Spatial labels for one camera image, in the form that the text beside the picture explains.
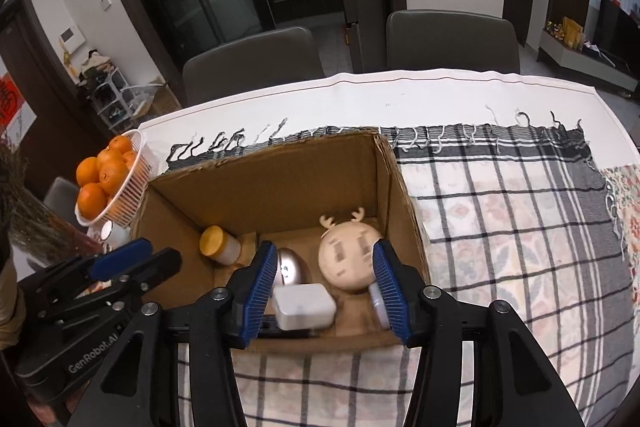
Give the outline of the white jar orange lid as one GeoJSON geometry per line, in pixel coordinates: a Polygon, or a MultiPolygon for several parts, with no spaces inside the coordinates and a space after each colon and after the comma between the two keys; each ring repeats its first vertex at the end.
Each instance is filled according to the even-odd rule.
{"type": "Polygon", "coordinates": [[[201,254],[220,265],[234,265],[241,256],[239,239],[218,225],[211,225],[201,235],[201,254]]]}

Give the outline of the grey chair right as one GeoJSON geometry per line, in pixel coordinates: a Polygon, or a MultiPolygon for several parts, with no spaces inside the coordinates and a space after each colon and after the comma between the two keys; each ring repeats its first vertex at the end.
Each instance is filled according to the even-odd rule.
{"type": "Polygon", "coordinates": [[[402,10],[386,22],[389,69],[521,72],[515,30],[500,17],[459,11],[402,10]]]}

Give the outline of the white square charger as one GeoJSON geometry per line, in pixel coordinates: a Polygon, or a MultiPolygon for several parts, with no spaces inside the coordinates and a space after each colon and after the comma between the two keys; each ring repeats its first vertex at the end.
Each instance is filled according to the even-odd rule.
{"type": "Polygon", "coordinates": [[[271,303],[278,326],[287,332],[328,329],[337,311],[335,300],[319,283],[277,286],[271,303]]]}

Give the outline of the small white cylinder device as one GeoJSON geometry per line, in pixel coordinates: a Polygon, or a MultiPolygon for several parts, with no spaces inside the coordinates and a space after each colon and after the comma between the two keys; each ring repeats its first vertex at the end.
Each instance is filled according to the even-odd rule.
{"type": "Polygon", "coordinates": [[[100,232],[101,242],[112,249],[125,245],[128,237],[128,230],[114,221],[106,221],[100,232]]]}

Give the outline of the black television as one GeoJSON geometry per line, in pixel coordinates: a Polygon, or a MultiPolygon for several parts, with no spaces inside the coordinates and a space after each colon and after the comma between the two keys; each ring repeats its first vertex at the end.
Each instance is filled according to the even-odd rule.
{"type": "Polygon", "coordinates": [[[639,26],[612,0],[601,0],[593,43],[615,67],[639,77],[639,26]]]}

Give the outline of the grey chair left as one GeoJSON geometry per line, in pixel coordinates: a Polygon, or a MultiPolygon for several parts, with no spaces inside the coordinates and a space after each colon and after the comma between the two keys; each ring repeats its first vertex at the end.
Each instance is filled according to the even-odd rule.
{"type": "Polygon", "coordinates": [[[314,37],[299,26],[217,46],[190,58],[182,72],[190,106],[323,76],[314,37]]]}

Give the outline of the grey plaid cloth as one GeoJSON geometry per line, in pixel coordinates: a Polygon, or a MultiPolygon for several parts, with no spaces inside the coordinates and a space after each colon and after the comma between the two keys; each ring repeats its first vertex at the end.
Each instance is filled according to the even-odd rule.
{"type": "MultiPolygon", "coordinates": [[[[428,237],[432,281],[467,303],[506,300],[588,426],[610,421],[639,373],[639,272],[580,128],[387,128],[428,237]]],[[[235,355],[252,426],[399,426],[420,353],[235,355]]]]}

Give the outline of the white fruit basket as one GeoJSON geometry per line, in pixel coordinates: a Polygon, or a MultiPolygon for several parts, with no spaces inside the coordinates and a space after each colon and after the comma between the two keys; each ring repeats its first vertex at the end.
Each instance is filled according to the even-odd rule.
{"type": "Polygon", "coordinates": [[[96,158],[98,158],[99,172],[105,161],[122,160],[129,169],[127,179],[114,196],[106,195],[107,205],[94,220],[81,217],[76,200],[75,215],[83,227],[101,228],[106,221],[114,221],[123,228],[129,227],[139,210],[148,183],[153,176],[157,175],[158,161],[146,144],[143,133],[139,130],[129,130],[124,135],[128,135],[132,141],[134,149],[131,152],[122,155],[107,147],[101,150],[96,158]]]}

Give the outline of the beige deer doll head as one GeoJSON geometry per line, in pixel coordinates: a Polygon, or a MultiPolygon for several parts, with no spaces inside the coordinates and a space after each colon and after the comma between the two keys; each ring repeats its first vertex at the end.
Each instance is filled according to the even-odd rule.
{"type": "Polygon", "coordinates": [[[324,228],[318,250],[318,265],[323,277],[348,293],[364,291],[375,282],[372,267],[373,246],[381,233],[364,222],[366,212],[359,207],[352,219],[335,223],[333,217],[321,216],[324,228]]]}

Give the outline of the patterned floral table mat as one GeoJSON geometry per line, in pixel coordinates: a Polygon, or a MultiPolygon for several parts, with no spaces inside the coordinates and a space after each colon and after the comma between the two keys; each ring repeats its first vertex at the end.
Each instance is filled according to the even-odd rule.
{"type": "Polygon", "coordinates": [[[615,231],[623,243],[629,268],[639,272],[639,165],[606,168],[602,171],[613,196],[615,231]]]}

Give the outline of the orange back right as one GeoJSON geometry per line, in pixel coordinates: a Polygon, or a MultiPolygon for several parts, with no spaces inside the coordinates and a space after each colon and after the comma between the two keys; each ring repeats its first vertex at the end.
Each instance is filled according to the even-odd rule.
{"type": "Polygon", "coordinates": [[[76,168],[76,181],[79,187],[99,182],[98,158],[96,156],[87,157],[79,163],[76,168]]]}

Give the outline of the silver oval metal case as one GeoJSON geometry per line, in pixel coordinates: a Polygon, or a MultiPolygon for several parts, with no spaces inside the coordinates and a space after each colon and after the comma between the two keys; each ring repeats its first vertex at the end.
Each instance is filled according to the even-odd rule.
{"type": "Polygon", "coordinates": [[[307,284],[310,280],[306,261],[291,248],[278,249],[277,272],[273,286],[307,284]]]}

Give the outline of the orange front left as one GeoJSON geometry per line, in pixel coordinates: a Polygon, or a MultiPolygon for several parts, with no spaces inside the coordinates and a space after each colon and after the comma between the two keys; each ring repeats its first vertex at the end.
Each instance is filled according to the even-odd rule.
{"type": "Polygon", "coordinates": [[[77,197],[78,211],[86,220],[94,220],[105,209],[107,196],[99,183],[87,183],[79,190],[77,197]]]}

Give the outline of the round blue white tin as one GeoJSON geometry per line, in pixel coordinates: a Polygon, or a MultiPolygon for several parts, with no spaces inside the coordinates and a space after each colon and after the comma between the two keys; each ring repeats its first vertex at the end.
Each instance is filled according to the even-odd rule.
{"type": "Polygon", "coordinates": [[[376,282],[372,283],[368,287],[368,291],[371,298],[373,310],[375,312],[376,317],[378,318],[378,323],[380,323],[381,325],[381,329],[389,329],[390,321],[388,321],[384,299],[382,297],[380,288],[378,287],[378,283],[376,282]]]}

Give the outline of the orange low small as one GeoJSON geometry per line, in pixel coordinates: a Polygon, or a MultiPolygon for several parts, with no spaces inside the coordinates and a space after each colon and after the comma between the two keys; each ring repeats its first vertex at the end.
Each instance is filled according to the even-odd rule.
{"type": "Polygon", "coordinates": [[[117,135],[115,138],[111,139],[110,143],[108,143],[108,149],[114,150],[114,152],[118,152],[119,154],[125,155],[131,152],[134,147],[132,146],[132,141],[128,135],[117,135]]]}

